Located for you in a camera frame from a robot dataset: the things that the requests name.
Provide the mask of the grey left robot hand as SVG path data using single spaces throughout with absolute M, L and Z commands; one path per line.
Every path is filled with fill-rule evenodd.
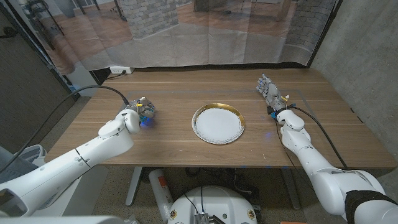
M 134 110 L 141 118 L 152 118 L 154 116 L 155 106 L 146 97 L 141 97 L 131 101 L 126 109 Z

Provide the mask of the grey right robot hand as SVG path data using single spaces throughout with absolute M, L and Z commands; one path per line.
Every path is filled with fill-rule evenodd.
M 256 90 L 264 97 L 267 105 L 276 114 L 287 109 L 286 97 L 281 95 L 276 84 L 264 74 L 258 79 Z

